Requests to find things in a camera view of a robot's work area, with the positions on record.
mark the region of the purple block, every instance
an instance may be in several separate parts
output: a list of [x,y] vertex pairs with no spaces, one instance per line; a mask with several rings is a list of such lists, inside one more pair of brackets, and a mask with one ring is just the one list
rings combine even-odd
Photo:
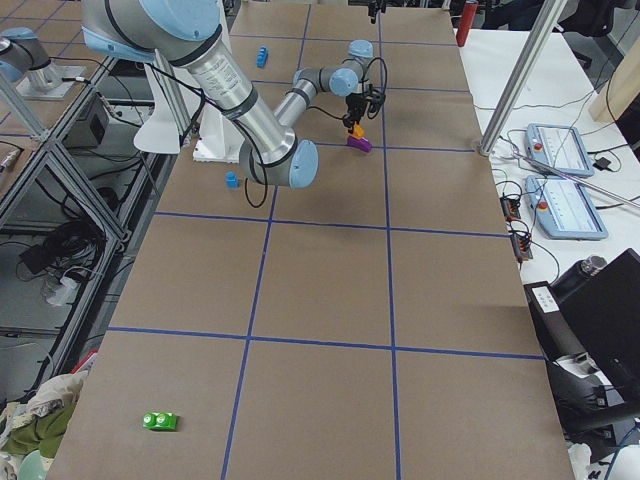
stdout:
[[364,153],[369,153],[373,149],[373,145],[366,138],[361,138],[358,140],[357,138],[353,138],[351,135],[347,137],[347,147],[357,148],[362,150]]

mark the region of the blue joint cap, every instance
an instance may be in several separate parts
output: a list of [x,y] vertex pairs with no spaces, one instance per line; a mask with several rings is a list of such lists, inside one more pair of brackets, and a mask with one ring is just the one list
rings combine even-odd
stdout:
[[22,78],[22,72],[7,62],[0,62],[0,73],[11,83]]
[[329,88],[334,95],[346,97],[358,86],[358,75],[350,68],[339,68],[329,79]]
[[226,181],[229,188],[238,188],[240,186],[240,180],[238,180],[235,172],[227,172]]
[[298,144],[289,170],[291,188],[305,188],[311,185],[318,173],[318,149],[311,140],[302,140]]
[[373,58],[373,44],[369,40],[354,40],[349,44],[349,55]]
[[220,25],[217,0],[138,0],[165,32],[191,42],[206,40]]
[[0,35],[9,40],[35,40],[38,38],[38,36],[33,33],[33,30],[27,27],[8,28],[0,33]]
[[82,27],[82,32],[84,33],[84,43],[87,44],[87,47],[104,55],[143,63],[151,63],[156,57],[153,52],[145,52],[124,43],[113,41],[84,26]]
[[298,70],[296,73],[293,74],[293,84],[295,85],[296,83],[298,83],[298,80],[300,80],[300,76],[302,75],[302,70]]
[[262,45],[258,49],[256,65],[260,68],[264,68],[264,66],[267,64],[267,58],[269,58],[269,49],[266,46]]

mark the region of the black chair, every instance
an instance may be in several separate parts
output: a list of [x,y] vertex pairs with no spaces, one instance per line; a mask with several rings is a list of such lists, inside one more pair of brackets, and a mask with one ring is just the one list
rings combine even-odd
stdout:
[[[559,25],[564,32],[577,32],[585,37],[604,37],[613,29],[613,11],[619,0],[580,0],[578,8]],[[593,59],[573,50],[578,60],[589,69]]]

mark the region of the bottle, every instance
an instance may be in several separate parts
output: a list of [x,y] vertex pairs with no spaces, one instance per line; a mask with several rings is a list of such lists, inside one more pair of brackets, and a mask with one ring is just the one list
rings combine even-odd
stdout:
[[574,263],[571,268],[550,285],[558,303],[562,304],[572,293],[606,266],[607,261],[598,255],[590,255],[588,258]]

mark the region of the brown cardboard surface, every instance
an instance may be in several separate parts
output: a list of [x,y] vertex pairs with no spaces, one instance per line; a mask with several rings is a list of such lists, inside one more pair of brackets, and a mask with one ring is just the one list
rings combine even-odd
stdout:
[[307,38],[327,40],[364,39],[377,42],[378,25],[372,25],[367,7],[348,9],[331,5],[317,5],[311,10]]
[[318,147],[313,184],[280,189],[274,218],[317,223],[384,226],[384,161],[381,149],[365,154],[348,147]]
[[[272,187],[269,188],[266,206],[252,208],[245,200],[242,186],[230,189],[226,184],[227,172],[235,172],[238,178],[246,176],[240,166],[230,163],[196,162],[192,158],[194,145],[183,149],[176,160],[171,177],[162,193],[158,211],[251,218],[269,216]],[[254,203],[262,198],[261,185],[251,183],[248,191]]]
[[43,42],[71,42],[80,33],[80,21],[47,20],[38,29],[38,38]]
[[542,361],[400,352],[398,397],[406,480],[573,478]]
[[392,232],[391,242],[398,345],[540,355],[507,238]]
[[449,12],[392,7],[381,17],[383,42],[456,44]]
[[507,232],[487,158],[475,153],[391,150],[387,169],[394,227]]
[[60,0],[37,0],[28,1],[18,8],[12,17],[16,18],[42,18],[47,19],[54,14],[56,10],[62,7],[64,2]]
[[308,5],[242,2],[231,34],[302,38],[308,12]]
[[395,478],[389,352],[253,343],[229,480]]
[[[256,55],[262,45],[269,49],[269,57],[265,67],[258,68]],[[301,45],[297,39],[231,37],[233,56],[245,75],[269,82],[292,82]]]
[[383,44],[388,86],[469,91],[458,47]]
[[[244,342],[109,332],[50,480],[220,475]],[[142,427],[179,415],[176,432]]]
[[0,16],[6,16],[18,9],[23,0],[4,0],[0,4]]
[[469,93],[391,90],[384,111],[389,147],[471,150],[481,138]]
[[82,3],[64,2],[60,10],[57,10],[53,17],[55,20],[82,20]]
[[386,234],[273,225],[254,333],[388,345]]
[[265,229],[155,217],[111,324],[246,334]]
[[[307,40],[304,42],[300,68],[322,68],[340,65],[349,56],[350,43],[349,41]],[[374,43],[373,56],[377,57],[379,52],[378,44]],[[372,72],[372,80],[375,85],[380,84],[377,69]]]

